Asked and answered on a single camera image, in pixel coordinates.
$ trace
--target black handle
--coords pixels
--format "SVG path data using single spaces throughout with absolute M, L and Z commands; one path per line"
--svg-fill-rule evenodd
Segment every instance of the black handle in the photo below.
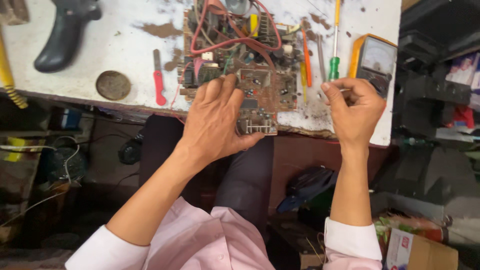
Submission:
M 35 60 L 35 69 L 49 73 L 65 68 L 77 51 L 82 19 L 78 15 L 68 15 L 64 9 L 57 9 L 57 17 L 50 38 Z
M 80 45 L 85 24 L 101 17 L 96 4 L 88 6 L 88 2 L 82 0 L 57 0 L 54 3 L 57 5 L 57 16 L 52 33 L 34 63 L 35 69 L 43 73 L 67 67 Z

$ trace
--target red knife handle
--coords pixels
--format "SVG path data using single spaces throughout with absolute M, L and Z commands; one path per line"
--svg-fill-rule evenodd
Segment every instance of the red knife handle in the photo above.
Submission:
M 155 71 L 153 73 L 153 78 L 155 80 L 156 103 L 160 106 L 163 106 L 165 105 L 167 100 L 162 95 L 162 91 L 163 91 L 162 73 L 160 71 Z

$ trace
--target dark trousers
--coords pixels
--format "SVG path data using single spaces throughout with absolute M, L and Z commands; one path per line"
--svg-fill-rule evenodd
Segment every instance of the dark trousers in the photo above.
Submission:
M 182 137 L 183 124 L 173 117 L 152 115 L 142 133 L 144 140 L 140 161 L 140 185 L 143 185 L 173 152 Z M 255 225 L 262 235 L 267 222 L 273 148 L 273 138 L 267 136 L 252 148 L 234 154 L 215 200 L 215 206 L 232 208 Z M 194 177 L 184 192 L 200 193 L 199 184 L 201 183 L 195 181 Z

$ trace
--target orange screwdriver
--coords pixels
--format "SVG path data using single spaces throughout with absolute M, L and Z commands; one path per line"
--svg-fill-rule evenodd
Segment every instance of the orange screwdriver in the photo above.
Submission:
M 312 86 L 312 70 L 310 69 L 310 54 L 308 53 L 307 47 L 307 35 L 305 34 L 305 30 L 301 29 L 301 33 L 303 34 L 303 53 L 305 54 L 305 65 L 307 69 L 307 84 L 308 87 Z

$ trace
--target workbench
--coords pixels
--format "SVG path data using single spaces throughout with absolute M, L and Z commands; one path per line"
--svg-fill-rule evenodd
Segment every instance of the workbench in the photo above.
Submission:
M 341 58 L 340 77 L 347 75 L 353 42 L 371 33 L 395 44 L 401 15 L 401 0 L 344 0 L 342 1 L 338 55 Z M 43 49 L 55 19 L 55 6 L 48 0 L 26 1 L 30 23 L 4 26 L 3 38 L 19 90 L 27 95 L 90 104 L 113 110 L 136 113 L 171 115 L 170 103 L 175 95 L 178 77 L 176 65 L 182 56 L 183 12 L 192 6 L 192 0 L 99 0 L 103 13 L 99 21 L 89 22 L 76 59 L 65 70 L 43 74 L 36 71 L 33 62 Z M 262 0 L 274 14 L 277 23 L 295 25 L 302 18 L 311 25 L 309 36 L 324 36 L 325 64 L 332 56 L 334 28 L 334 0 Z M 308 42 L 312 51 L 313 85 L 307 89 L 308 104 L 298 99 L 298 110 L 278 115 L 281 130 L 324 138 L 333 134 L 330 109 L 320 84 L 321 75 L 315 40 Z M 153 50 L 159 49 L 164 65 L 164 96 L 167 104 L 155 102 L 153 81 Z M 109 101 L 95 88 L 98 76 L 108 70 L 123 73 L 132 83 L 130 94 L 120 101 Z M 393 84 L 387 98 L 387 108 L 380 119 L 371 143 L 380 147 L 390 144 L 393 105 Z M 300 78 L 298 91 L 302 92 Z M 186 114 L 190 104 L 178 96 L 173 104 L 177 114 Z

